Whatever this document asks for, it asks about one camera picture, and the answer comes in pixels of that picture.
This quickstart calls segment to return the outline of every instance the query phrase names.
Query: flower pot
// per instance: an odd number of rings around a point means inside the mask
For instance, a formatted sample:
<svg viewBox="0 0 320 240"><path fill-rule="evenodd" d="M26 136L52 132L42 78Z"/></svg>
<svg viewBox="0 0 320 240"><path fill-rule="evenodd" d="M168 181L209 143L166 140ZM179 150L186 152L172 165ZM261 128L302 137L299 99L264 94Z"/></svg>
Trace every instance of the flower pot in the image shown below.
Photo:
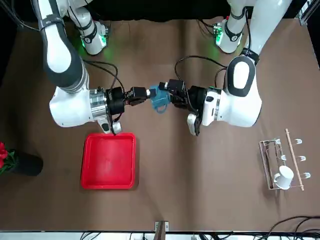
<svg viewBox="0 0 320 240"><path fill-rule="evenodd" d="M16 163L10 172L15 174L37 176L44 165L40 157L18 150L14 150L14 158Z"/></svg>

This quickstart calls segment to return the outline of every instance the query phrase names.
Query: black cable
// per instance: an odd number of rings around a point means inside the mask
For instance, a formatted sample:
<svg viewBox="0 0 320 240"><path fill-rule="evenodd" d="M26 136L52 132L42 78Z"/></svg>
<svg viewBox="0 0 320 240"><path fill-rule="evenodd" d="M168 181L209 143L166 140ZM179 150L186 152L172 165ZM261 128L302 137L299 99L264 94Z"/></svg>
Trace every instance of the black cable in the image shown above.
<svg viewBox="0 0 320 240"><path fill-rule="evenodd" d="M209 24L205 23L203 20L198 20L198 22L202 23L204 28L207 30L207 32L211 35L211 36L215 36L214 33L212 31L209 30L209 27L213 28L213 26L210 26Z"/></svg>
<svg viewBox="0 0 320 240"><path fill-rule="evenodd" d="M13 13L14 18L15 18L22 26L26 27L27 29L30 29L30 30L39 32L39 29L34 28L34 27L32 27L32 26L29 26L29 25L25 24L25 23L18 17L18 15L17 15L17 13L16 13L16 9L15 9L15 0L11 0L11 10L12 10L12 13Z"/></svg>
<svg viewBox="0 0 320 240"><path fill-rule="evenodd" d="M199 20L203 25L205 25L206 27L208 27L208 28L214 28L214 26L212 26L212 25L210 25L210 24L208 24L208 23L206 23L205 21L203 21L202 19L200 19Z"/></svg>
<svg viewBox="0 0 320 240"><path fill-rule="evenodd" d="M100 234L102 234L103 231L99 232L97 235L95 235L93 238L91 238L90 240L94 240L96 237L98 237Z"/></svg>
<svg viewBox="0 0 320 240"><path fill-rule="evenodd" d="M226 69L225 67L220 68L220 69L216 72L216 74L215 74L215 77L214 77L214 87L215 87L215 88L217 88L217 77L218 77L219 73L220 73L221 71L223 71L223 70L227 70L227 69Z"/></svg>
<svg viewBox="0 0 320 240"><path fill-rule="evenodd" d="M294 233L290 233L290 232L287 232L286 234L288 234L288 235L290 235L292 237L295 235ZM303 240L303 238L301 236L297 236L297 238L300 239L300 240Z"/></svg>
<svg viewBox="0 0 320 240"><path fill-rule="evenodd" d="M96 65L96 64L92 63L92 62L97 62L97 61L88 61L88 60L83 60L83 61L84 61L85 63L91 65L91 66L94 66L94 67L96 67L96 68L98 68L98 69L101 69L101 70L107 72L108 74L114 76L114 77L118 80L118 82L120 83L123 93L126 92L124 85L122 84L122 82L120 81L120 79L118 78L118 76L117 76L116 74L112 73L110 70L108 70L108 69L106 69L106 68L104 68L104 67L102 67L102 66L99 66L99 65ZM112 64L112 63L107 63L107 62L101 62L101 63L108 64L108 65L111 65L111 64ZM111 125L111 126L110 126L110 129L111 129L111 132L113 133L113 135L116 135L116 133L115 133L115 131L114 131L114 127L113 127L112 123L113 123L113 122L115 122L115 123L118 122L118 121L120 120L121 116L122 116L122 113L120 113L119 116L117 116L114 120L112 119L112 117L110 117L110 125Z"/></svg>
<svg viewBox="0 0 320 240"><path fill-rule="evenodd" d="M182 78L180 77L180 75L178 74L177 72L177 65L179 63L181 63L182 61L186 60L186 59L191 59L191 58L195 58L195 59L204 59L204 60L208 60L210 62L213 62L223 68L227 68L225 65L222 65L221 63L217 62L216 60L213 60L212 58L209 58L209 57L206 57L206 56L198 56L198 55L189 55L189 56L185 56L185 57L182 57L180 58L174 65L174 72L175 72L175 75L177 76L177 78L182 81ZM185 93L186 93L186 96L187 96L187 101L188 101L188 105L189 107L191 108L191 110L196 114L197 111L194 109L194 107L192 106L191 102L190 102L190 98L189 98L189 93L188 93L188 89L186 87L186 84L184 84L184 90L185 90Z"/></svg>
<svg viewBox="0 0 320 240"><path fill-rule="evenodd" d="M296 226L296 228L295 228L295 230L294 230L293 240L297 240L296 237L297 237L297 233L298 233L299 227L300 227L303 223L305 223L305 222L307 222L307 221L309 221L309 220L311 220L311 219L320 219L320 216L306 216L305 219L302 220L302 221Z"/></svg>
<svg viewBox="0 0 320 240"><path fill-rule="evenodd" d="M78 24L79 24L79 28L80 28L80 29L81 29L81 31L82 31L82 35L85 35L85 31L84 31L84 29L82 28L82 26L81 26L81 24L80 24L80 22L79 22L79 20L78 20L77 16L75 15L75 12L72 10L72 7L71 7L71 6L70 6L70 10L71 10L71 12L72 12L73 16L75 17L76 21L77 21L77 22L78 22Z"/></svg>
<svg viewBox="0 0 320 240"><path fill-rule="evenodd" d="M312 232L312 231L318 231L318 232L320 232L320 229L319 229L319 228L311 228L311 229L304 230L304 231L302 231L301 233L308 233L308 232Z"/></svg>
<svg viewBox="0 0 320 240"><path fill-rule="evenodd" d="M117 74L118 74L118 68L117 68L114 64L108 63L108 62L102 62L102 61L89 61L89 60L83 60L83 61L84 61L85 63L91 65L91 66L94 66L94 67L96 67L96 68L98 68L98 69L101 69L101 70L109 73L110 75L112 75L112 76L114 77L110 89L113 88L113 86L115 85L115 84L114 84L114 81L117 80L117 81L119 82L119 84L121 85L121 88L122 88L123 93L126 92L124 85L122 84L122 82L120 81L120 79L119 79L118 76L117 76ZM101 63L101 64L106 64L106 65L110 65L110 66L115 67L115 69L116 69L116 74L112 73L110 70L108 70L108 69L106 69L106 68L104 68L104 67L102 67L102 66L96 65L95 63Z"/></svg>
<svg viewBox="0 0 320 240"><path fill-rule="evenodd" d="M298 224L298 226L297 226L296 231L294 232L294 234L289 234L289 233L288 233L289 235L292 235L292 236L293 236L293 239L294 239L294 240L296 240L297 230L298 230L299 226L300 226L302 223L304 223L304 222L306 222L306 221L308 221L308 220L310 220L310 219L320 219L320 215L315 215L315 216L304 216L304 215L300 215L300 216L293 216L293 217L289 217L289 218L286 218L286 219L284 219L284 220L278 221L276 224L274 224L274 225L272 226L272 228L270 229L270 231L269 231L266 235L263 235L263 236L260 237L258 240L262 240L262 239L267 240L268 237L270 237L272 231L275 229L276 226L278 226L278 225L281 224L281 223L287 222L287 221L289 221L289 220L293 220L293 219L304 219L304 220L302 220L302 221Z"/></svg>
<svg viewBox="0 0 320 240"><path fill-rule="evenodd" d="M85 1L86 5L88 6L88 8L92 9L91 6L89 6L89 3L87 2L87 0L84 0L84 1ZM96 11L93 11L93 12L98 16L98 19L100 20L101 19L101 15Z"/></svg>
<svg viewBox="0 0 320 240"><path fill-rule="evenodd" d="M249 44L248 44L248 48L246 51L246 54L248 54L248 51L251 50L251 32L250 32L250 26L249 26L249 20L248 20L248 8L245 8L245 23L246 23L246 27L248 29L248 37L249 37Z"/></svg>
<svg viewBox="0 0 320 240"><path fill-rule="evenodd" d="M84 240L86 237L88 237L89 235L93 234L93 231L85 231L84 233L82 233L80 240Z"/></svg>
<svg viewBox="0 0 320 240"><path fill-rule="evenodd" d="M208 238L204 234L199 234L199 238L201 240L208 240Z"/></svg>
<svg viewBox="0 0 320 240"><path fill-rule="evenodd" d="M33 13L36 13L35 6L34 6L34 3L32 2L32 0L30 0L30 4L31 4L32 10L33 10Z"/></svg>
<svg viewBox="0 0 320 240"><path fill-rule="evenodd" d="M117 76L118 76L118 68L116 65L112 64L112 63L109 63L109 62L105 62L105 61L90 61L90 60L86 60L86 62L91 62L93 64L105 64L105 65L109 65L109 66L112 66L115 70L115 76L114 76L114 79L113 79L113 82L111 84L111 87L110 89L113 89L114 88L114 85L116 83L116 80L117 80Z"/></svg>
<svg viewBox="0 0 320 240"><path fill-rule="evenodd" d="M234 234L235 234L235 233L232 232L232 233L230 233L228 236L225 236L225 237L219 238L219 239L220 239L220 240L225 240L225 239L229 238L230 236L232 236L232 235L234 235Z"/></svg>
<svg viewBox="0 0 320 240"><path fill-rule="evenodd" d="M198 23L198 27L199 27L199 30L200 30L200 33L201 33L202 36L204 36L205 38L206 37L212 37L212 34L209 34L208 32L205 32L205 30L201 27L199 20L197 20L196 22Z"/></svg>

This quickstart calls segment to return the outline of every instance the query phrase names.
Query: cup rack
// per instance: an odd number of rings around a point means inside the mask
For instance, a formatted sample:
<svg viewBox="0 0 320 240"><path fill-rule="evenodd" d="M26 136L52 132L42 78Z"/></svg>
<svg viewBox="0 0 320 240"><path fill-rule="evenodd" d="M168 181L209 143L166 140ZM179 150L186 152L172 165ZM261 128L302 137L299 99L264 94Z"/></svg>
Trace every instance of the cup rack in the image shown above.
<svg viewBox="0 0 320 240"><path fill-rule="evenodd" d="M288 129L285 129L285 135L286 135L286 140L290 149L290 156L293 161L293 165L295 168L295 173L296 173L296 179L298 180L298 184L290 184L290 188L296 188L300 187L302 191L304 191L304 185L302 182L302 179L308 179L311 177L311 174L309 172L305 172L303 174L300 174L299 167L297 164L297 159L300 158L300 162L303 162L306 160L305 156L295 156L294 148L293 145L301 144L302 140L299 138L296 138L294 141L295 143L292 144L291 138L290 138L290 133ZM274 147L275 150L275 156L270 156L270 147ZM260 149L260 154L261 154L261 159L262 159L262 164L264 168L264 173L265 173L265 179L267 182L267 186L269 190L277 190L280 189L279 187L274 185L274 174L278 172L278 169L280 166L286 166L288 158L284 154L283 148L282 148L282 143L279 137L276 137L272 140L264 140L259 142L259 149ZM276 159L277 163L277 169L274 171L271 167L271 161L272 159Z"/></svg>

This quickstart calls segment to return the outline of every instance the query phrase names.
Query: cable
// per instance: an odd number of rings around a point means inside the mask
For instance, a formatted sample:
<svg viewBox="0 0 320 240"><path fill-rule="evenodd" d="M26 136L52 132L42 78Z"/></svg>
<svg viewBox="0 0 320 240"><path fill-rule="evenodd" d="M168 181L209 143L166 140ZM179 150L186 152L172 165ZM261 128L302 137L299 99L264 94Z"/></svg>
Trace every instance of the cable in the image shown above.
<svg viewBox="0 0 320 240"><path fill-rule="evenodd" d="M91 238L90 240L94 240L95 238L97 238L100 234L102 234L103 231L99 232L97 235L95 235L93 238Z"/></svg>
<svg viewBox="0 0 320 240"><path fill-rule="evenodd" d="M80 24L80 22L79 22L79 20L78 20L77 16L75 15L75 12L72 10L72 7L71 7L71 6L70 6L70 10L71 10L71 12L72 12L73 16L75 17L76 21L77 21L77 22L78 22L78 24L79 24L79 28L80 28L80 29L81 29L81 31L82 31L82 36L83 36L83 35L85 35L85 31L84 31L84 29L82 28L82 26L81 26L81 24Z"/></svg>
<svg viewBox="0 0 320 240"><path fill-rule="evenodd" d="M214 33L209 30L209 28L213 28L213 26L205 23L203 20L198 20L198 23L199 23L199 22L203 24L204 28L207 30L207 32L208 32L211 36L213 36L213 37L215 36Z"/></svg>
<svg viewBox="0 0 320 240"><path fill-rule="evenodd" d="M182 81L182 78L180 77L180 75L178 74L177 72L177 65L179 63L181 63L182 61L186 60L186 59L191 59L191 58L195 58L195 59L204 59L204 60L208 60L210 62L213 62L223 68L227 68L225 65L222 65L221 63L217 62L216 60L213 60L212 58L209 58L209 57L206 57L206 56L198 56L198 55L189 55L189 56L185 56L183 58L180 58L174 65L174 72L175 72L175 75L177 76L177 78ZM188 93L188 89L186 87L186 84L184 84L184 90L185 90L185 93L186 93L186 96L187 96L187 101L188 101L188 105L189 107L191 108L191 110L196 114L197 111L194 109L194 107L192 106L191 102L190 102L190 98L189 98L189 93Z"/></svg>
<svg viewBox="0 0 320 240"><path fill-rule="evenodd" d="M312 232L312 231L318 231L318 232L320 232L320 229L319 229L319 228L311 228L311 229L304 230L304 231L302 231L301 233L307 233L307 232Z"/></svg>
<svg viewBox="0 0 320 240"><path fill-rule="evenodd" d="M106 64L106 65L109 65L109 66L112 66L115 70L115 76L114 76L114 79L113 79L113 82L111 84L111 87L110 89L113 89L114 88L114 85L116 83L116 79L117 79L117 76L118 76L118 68L116 65L112 64L112 63L108 63L108 62L104 62L104 61L88 61L86 60L86 62L91 62L91 63L94 63L94 64Z"/></svg>
<svg viewBox="0 0 320 240"><path fill-rule="evenodd" d="M30 0L30 4L31 4L31 7L32 7L32 10L33 10L33 13L35 13L35 6L34 6L34 3L32 2L32 0Z"/></svg>
<svg viewBox="0 0 320 240"><path fill-rule="evenodd" d="M211 34L209 34L209 33L207 33L207 32L204 31L204 29L203 29L203 28L201 27L201 25L200 25L200 21L199 21L199 20L197 20L196 22L198 23L199 30L200 30L200 33L201 33L202 36L204 36L205 38L212 36Z"/></svg>
<svg viewBox="0 0 320 240"><path fill-rule="evenodd" d="M230 236L232 236L232 235L234 235L234 234L235 234L235 233L232 232L232 233L230 233L228 236L225 236L225 237L223 237L223 238L220 238L220 240L225 240L225 239L229 238Z"/></svg>
<svg viewBox="0 0 320 240"><path fill-rule="evenodd" d="M248 37L249 37L249 44L248 48L246 50L246 54L248 54L248 51L251 50L251 32L250 32L250 26L249 26L249 20L248 20L248 8L245 8L245 23L246 27L248 28Z"/></svg>
<svg viewBox="0 0 320 240"><path fill-rule="evenodd" d="M88 237L89 235L93 234L94 232L93 231L85 231L84 233L82 233L81 237L80 237L80 240L84 240L86 237Z"/></svg>
<svg viewBox="0 0 320 240"><path fill-rule="evenodd" d="M201 240L208 240L208 238L204 234L199 234L199 238Z"/></svg>
<svg viewBox="0 0 320 240"><path fill-rule="evenodd" d="M117 79L118 82L120 83L123 93L126 92L124 85L122 84L122 82L120 81L120 79L119 79L118 76L117 76L117 74L118 74L118 68L117 68L114 64L108 63L108 62L103 62L103 61L102 61L102 62L100 62L100 61L89 61L89 60L83 60L83 61L84 61L85 63L91 65L91 66L94 66L94 67L96 67L96 68L98 68L98 69L101 69L101 70L107 72L108 74L114 76L114 78ZM106 65L113 66L114 69L116 69L116 74L112 73L110 70L108 70L108 69L106 69L106 68L104 68L104 67L102 67L102 66L99 66L99 65L94 64L93 62L97 62L97 63L101 63L101 64L106 64ZM111 129L111 132L112 132L114 135L116 135L116 134L115 134L115 131L114 131L114 128L113 128L112 123L113 123L113 122L115 122L115 123L118 122L118 121L120 120L121 116L122 116L122 113L120 113L119 116L117 116L114 120L112 119L112 117L110 117L110 122L111 122L111 123L110 123L110 125L111 125L111 126L110 126L110 129Z"/></svg>
<svg viewBox="0 0 320 240"><path fill-rule="evenodd" d="M86 5L88 6L88 8L90 8L90 9L92 9L91 8L91 6L89 6L89 3L87 2L87 0L84 0L85 1L85 3L86 3ZM98 15L98 19L100 20L101 19L101 15L98 13L98 12L96 12L96 11L93 11L96 15Z"/></svg>
<svg viewBox="0 0 320 240"><path fill-rule="evenodd" d="M215 74L215 77L214 77L214 87L215 87L215 88L217 88L217 77L218 77L219 73L220 73L221 71L223 71L223 70L226 70L226 71L227 71L227 69L226 69L225 67L223 67L223 68L220 68L220 69L216 72L216 74Z"/></svg>
<svg viewBox="0 0 320 240"><path fill-rule="evenodd" d="M205 26L207 26L208 28L214 28L214 26L212 26L212 25L210 25L210 24L208 24L208 23L206 23L205 21L203 21L202 19L200 19L199 20L203 25L205 25Z"/></svg>
<svg viewBox="0 0 320 240"><path fill-rule="evenodd" d="M311 219L320 219L320 216L306 216L304 220L302 220L295 228L294 230L294 235L293 235L293 240L297 240L296 237L297 237L297 233L298 233L298 229L299 227L305 223L306 221L309 221Z"/></svg>
<svg viewBox="0 0 320 240"><path fill-rule="evenodd" d="M26 27L27 29L30 29L30 30L39 32L39 29L34 28L34 27L32 27L32 26L29 26L29 25L25 24L25 23L17 16L16 9L15 9L15 0L11 0L11 10L12 10L12 13L13 13L14 18L15 18L22 26Z"/></svg>
<svg viewBox="0 0 320 240"><path fill-rule="evenodd" d="M119 82L119 84L121 85L121 88L122 88L123 93L126 92L124 85L122 84L122 82L121 82L120 79L118 78L118 68L117 68L114 64L108 63L108 62L103 62L103 61L89 61L89 60L85 60L85 59L84 59L83 61L84 61L85 63L91 65L91 66L94 66L94 67L96 67L96 68L98 68L98 69L101 69L101 70L107 72L108 74L110 74L110 75L112 75L112 76L114 77L110 89L112 89L112 88L114 87L114 85L115 85L115 80L117 80L117 81ZM95 63L106 64L106 65L113 66L114 69L116 69L116 70L115 70L116 73L114 74L114 73L112 73L110 70L108 70L108 69L106 69L106 68L104 68L104 67L102 67L102 66L96 65Z"/></svg>

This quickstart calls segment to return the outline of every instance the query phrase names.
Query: brown tablecloth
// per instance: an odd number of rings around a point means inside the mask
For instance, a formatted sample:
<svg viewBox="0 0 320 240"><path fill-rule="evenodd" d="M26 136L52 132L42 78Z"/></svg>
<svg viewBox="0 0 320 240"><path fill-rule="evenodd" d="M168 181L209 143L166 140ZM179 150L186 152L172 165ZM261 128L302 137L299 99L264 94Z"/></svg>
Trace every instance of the brown tablecloth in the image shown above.
<svg viewBox="0 0 320 240"><path fill-rule="evenodd" d="M228 64L241 52L223 54L201 35L195 20L155 23L113 22L109 47L86 59L115 63L126 89L149 87L175 78L174 64L186 55L203 55ZM152 230L169 221L175 231L267 231L279 220L320 214L320 73L306 27L282 20L260 55L257 83L262 112L251 128L214 122L190 135L187 111L169 106L157 114L150 102L127 106L123 130L138 139L137 186L132 190L84 190L80 186L83 147L95 123L57 126L49 111L55 87L43 71L43 45L36 32L17 34L0 88L0 140L43 158L37 177L0 176L1 230ZM90 87L113 79L87 66ZM214 84L218 66L191 59L181 66L188 87ZM219 76L222 85L223 74ZM310 172L305 191L268 190L258 143L274 137L303 139L295 147ZM276 230L291 231L291 224Z"/></svg>

